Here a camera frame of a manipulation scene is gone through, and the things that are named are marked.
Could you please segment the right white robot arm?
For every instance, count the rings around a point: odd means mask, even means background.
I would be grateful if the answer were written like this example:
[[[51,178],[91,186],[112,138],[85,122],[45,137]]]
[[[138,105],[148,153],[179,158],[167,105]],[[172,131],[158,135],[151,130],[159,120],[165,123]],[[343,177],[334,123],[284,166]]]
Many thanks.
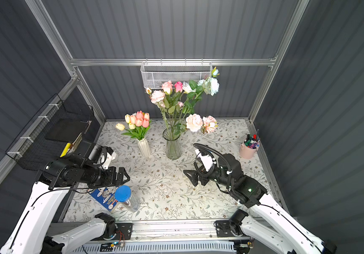
[[[249,236],[278,254],[334,254],[337,246],[298,223],[257,180],[244,174],[232,154],[196,150],[193,170],[184,170],[194,186],[214,182],[222,193],[248,208],[229,219],[235,236]]]

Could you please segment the pale pink rose stem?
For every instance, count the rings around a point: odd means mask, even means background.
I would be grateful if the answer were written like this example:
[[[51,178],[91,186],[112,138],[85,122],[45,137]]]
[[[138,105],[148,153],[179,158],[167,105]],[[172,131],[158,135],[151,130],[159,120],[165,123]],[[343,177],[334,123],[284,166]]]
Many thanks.
[[[172,136],[173,127],[175,125],[175,113],[177,103],[177,93],[173,91],[173,84],[171,81],[166,81],[162,85],[162,90],[165,93],[165,98],[162,101],[162,115],[166,120],[166,127],[168,131],[168,137]]]

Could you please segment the pink carnation stem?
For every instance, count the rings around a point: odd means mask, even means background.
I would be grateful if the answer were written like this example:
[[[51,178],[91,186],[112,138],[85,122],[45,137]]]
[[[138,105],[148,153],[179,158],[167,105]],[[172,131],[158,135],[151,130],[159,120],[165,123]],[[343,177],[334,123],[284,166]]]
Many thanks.
[[[173,114],[173,134],[179,135],[181,133],[182,123],[181,120],[183,118],[183,109],[184,103],[179,101],[175,106],[175,111]]]

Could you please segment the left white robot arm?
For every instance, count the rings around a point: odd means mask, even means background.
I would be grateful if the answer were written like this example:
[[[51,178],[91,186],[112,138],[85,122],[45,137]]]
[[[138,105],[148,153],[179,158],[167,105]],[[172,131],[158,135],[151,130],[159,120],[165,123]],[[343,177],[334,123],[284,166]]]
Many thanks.
[[[125,168],[110,165],[113,157],[110,147],[98,147],[84,156],[73,151],[47,163],[38,171],[30,198],[0,253],[66,254],[96,238],[113,239],[116,220],[106,213],[60,235],[47,235],[62,200],[70,191],[78,190],[77,184],[99,189],[130,181]]]

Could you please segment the large pale pink peony stem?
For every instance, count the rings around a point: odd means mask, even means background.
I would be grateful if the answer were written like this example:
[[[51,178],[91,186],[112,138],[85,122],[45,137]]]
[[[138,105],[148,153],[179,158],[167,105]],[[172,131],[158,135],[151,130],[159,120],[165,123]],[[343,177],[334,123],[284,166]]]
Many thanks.
[[[190,114],[185,122],[178,123],[175,129],[175,134],[180,135],[185,131],[198,132],[203,126],[203,120],[199,114]]]

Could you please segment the hot pink rose stem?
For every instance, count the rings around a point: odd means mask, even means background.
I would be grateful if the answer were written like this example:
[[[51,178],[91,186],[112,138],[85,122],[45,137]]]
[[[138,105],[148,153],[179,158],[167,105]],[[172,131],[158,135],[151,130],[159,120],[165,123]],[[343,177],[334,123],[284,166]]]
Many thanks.
[[[175,111],[174,111],[174,123],[176,124],[179,119],[180,109],[183,107],[183,102],[181,101],[181,97],[183,95],[183,84],[182,82],[178,81],[174,85],[175,87],[175,95],[174,95],[174,102],[175,104]]]

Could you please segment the pink multi bloom peony stem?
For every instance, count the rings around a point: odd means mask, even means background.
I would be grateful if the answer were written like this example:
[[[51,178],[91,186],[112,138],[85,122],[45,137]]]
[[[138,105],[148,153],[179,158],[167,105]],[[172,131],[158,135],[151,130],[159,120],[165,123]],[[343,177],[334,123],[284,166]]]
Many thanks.
[[[207,117],[204,116],[201,118],[203,120],[203,126],[199,130],[200,132],[211,133],[211,132],[214,132],[216,130],[216,128],[218,127],[217,120],[214,117],[212,117],[211,115],[209,115]]]

